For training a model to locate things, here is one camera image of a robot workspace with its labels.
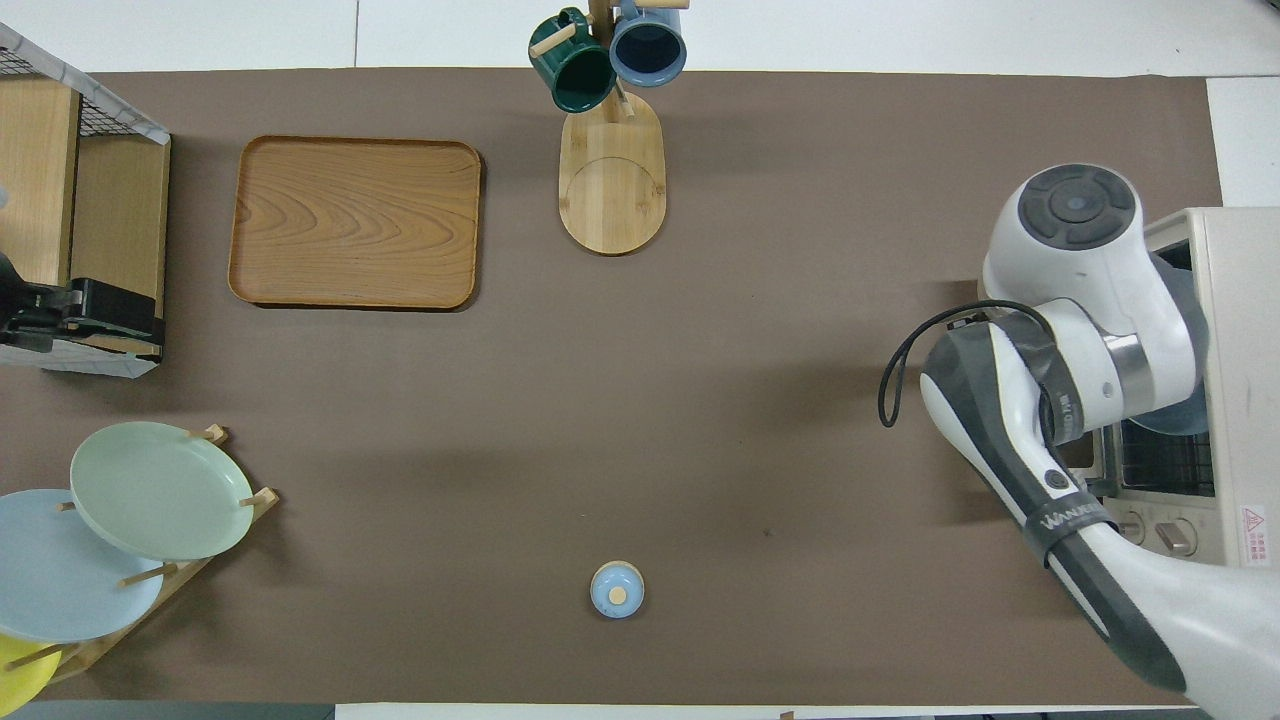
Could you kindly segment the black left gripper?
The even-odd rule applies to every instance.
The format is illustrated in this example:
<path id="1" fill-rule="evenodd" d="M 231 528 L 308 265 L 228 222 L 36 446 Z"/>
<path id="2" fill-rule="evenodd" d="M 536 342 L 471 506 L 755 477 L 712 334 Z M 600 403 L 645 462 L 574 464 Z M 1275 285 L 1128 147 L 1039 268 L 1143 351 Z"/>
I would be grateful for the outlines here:
<path id="1" fill-rule="evenodd" d="M 148 296 L 90 278 L 67 287 L 24 281 L 1 255 L 1 342 L 29 351 L 50 351 L 55 340 L 105 334 L 163 345 L 164 320 Z"/>

